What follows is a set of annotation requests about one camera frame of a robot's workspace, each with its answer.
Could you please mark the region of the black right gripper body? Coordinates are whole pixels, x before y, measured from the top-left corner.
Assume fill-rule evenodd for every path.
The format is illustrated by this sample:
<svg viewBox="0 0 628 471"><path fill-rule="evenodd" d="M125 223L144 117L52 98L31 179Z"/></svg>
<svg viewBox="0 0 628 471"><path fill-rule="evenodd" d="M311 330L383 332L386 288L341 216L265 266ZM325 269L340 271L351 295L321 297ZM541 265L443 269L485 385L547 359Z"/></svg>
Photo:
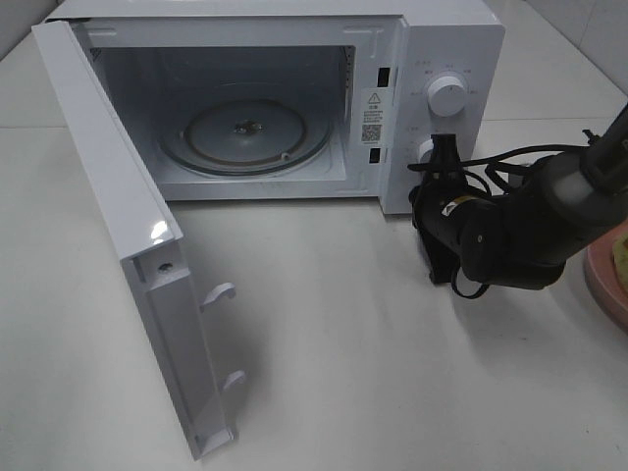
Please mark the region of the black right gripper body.
<svg viewBox="0 0 628 471"><path fill-rule="evenodd" d="M409 193L412 225L422 242L434 285L450 283L460 268L461 237L469 209L484 192L467 181L468 172L428 173Z"/></svg>

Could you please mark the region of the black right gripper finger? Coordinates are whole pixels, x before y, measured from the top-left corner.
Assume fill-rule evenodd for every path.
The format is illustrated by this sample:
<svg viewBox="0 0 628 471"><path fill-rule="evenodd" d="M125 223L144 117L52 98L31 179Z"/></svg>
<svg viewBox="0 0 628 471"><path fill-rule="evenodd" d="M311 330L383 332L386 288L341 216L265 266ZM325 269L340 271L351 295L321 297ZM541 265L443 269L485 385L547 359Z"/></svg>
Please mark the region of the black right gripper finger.
<svg viewBox="0 0 628 471"><path fill-rule="evenodd" d="M431 162L417 164L416 161L409 165L412 172L451 172L459 170L459 154L456 144L456 136L452 133L432 134L430 139L434 143Z"/></svg>

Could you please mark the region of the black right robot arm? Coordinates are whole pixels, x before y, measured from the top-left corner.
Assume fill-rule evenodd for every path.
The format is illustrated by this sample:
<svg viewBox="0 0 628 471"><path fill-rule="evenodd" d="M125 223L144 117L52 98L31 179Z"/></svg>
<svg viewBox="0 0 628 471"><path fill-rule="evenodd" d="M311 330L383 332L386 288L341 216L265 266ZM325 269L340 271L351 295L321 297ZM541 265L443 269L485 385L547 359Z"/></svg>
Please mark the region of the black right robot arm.
<svg viewBox="0 0 628 471"><path fill-rule="evenodd" d="M421 182L409 193L430 279L457 290L464 275L489 287L539 290L567 260L627 218L627 113L585 146L544 144L461 160L456 137L438 133Z"/></svg>

